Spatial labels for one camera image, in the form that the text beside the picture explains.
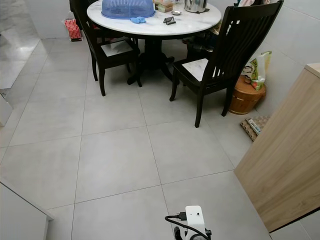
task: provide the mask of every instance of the wooden stool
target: wooden stool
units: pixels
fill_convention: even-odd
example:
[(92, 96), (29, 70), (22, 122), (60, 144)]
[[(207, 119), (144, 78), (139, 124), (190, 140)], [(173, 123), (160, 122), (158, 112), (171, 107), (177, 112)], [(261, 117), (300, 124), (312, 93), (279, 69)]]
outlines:
[(257, 91), (250, 83), (245, 82), (246, 77), (241, 75), (235, 85), (229, 112), (237, 115), (248, 114), (261, 97), (266, 95), (266, 86)]

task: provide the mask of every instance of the white marble tabletop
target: white marble tabletop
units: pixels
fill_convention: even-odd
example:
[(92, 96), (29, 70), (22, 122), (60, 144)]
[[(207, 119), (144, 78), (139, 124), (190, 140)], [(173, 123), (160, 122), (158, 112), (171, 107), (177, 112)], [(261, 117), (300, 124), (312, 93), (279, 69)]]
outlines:
[(181, 11), (182, 14), (174, 16), (175, 24), (166, 25), (164, 19), (172, 17), (172, 13), (156, 11), (154, 16), (146, 18), (145, 23), (135, 24), (129, 19), (112, 19), (102, 15), (102, 0), (91, 4), (87, 9), (88, 17), (96, 24), (122, 33), (146, 35), (146, 36), (176, 36), (198, 33), (216, 25), (221, 19), (220, 11), (207, 4), (207, 12), (200, 14), (184, 10), (184, 4), (173, 5), (174, 11)]

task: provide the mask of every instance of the electric kettle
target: electric kettle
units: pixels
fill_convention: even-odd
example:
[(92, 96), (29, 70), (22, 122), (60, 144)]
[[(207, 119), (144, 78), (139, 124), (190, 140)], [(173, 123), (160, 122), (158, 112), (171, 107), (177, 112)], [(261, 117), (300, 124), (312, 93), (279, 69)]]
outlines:
[(184, 9), (191, 13), (203, 13), (208, 0), (185, 0)]

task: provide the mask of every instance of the chair backrest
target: chair backrest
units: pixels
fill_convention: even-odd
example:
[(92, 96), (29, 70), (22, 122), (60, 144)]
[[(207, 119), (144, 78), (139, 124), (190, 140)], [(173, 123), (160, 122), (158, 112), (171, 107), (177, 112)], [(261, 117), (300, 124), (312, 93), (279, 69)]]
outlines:
[(88, 0), (71, 0), (71, 5), (82, 26), (91, 54), (93, 54), (97, 60), (106, 57), (101, 47), (97, 44), (96, 31), (93, 29), (92, 21), (87, 15), (87, 8), (90, 2)]
[(205, 67), (202, 86), (237, 80), (273, 25), (283, 0), (266, 5), (226, 8), (216, 46)]

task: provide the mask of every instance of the blue food cover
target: blue food cover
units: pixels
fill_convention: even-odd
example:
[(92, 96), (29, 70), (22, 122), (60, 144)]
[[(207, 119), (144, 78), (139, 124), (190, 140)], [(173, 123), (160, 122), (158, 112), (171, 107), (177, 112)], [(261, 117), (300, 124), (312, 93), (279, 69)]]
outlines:
[(102, 15), (111, 19), (151, 17), (155, 14), (152, 0), (102, 0)]

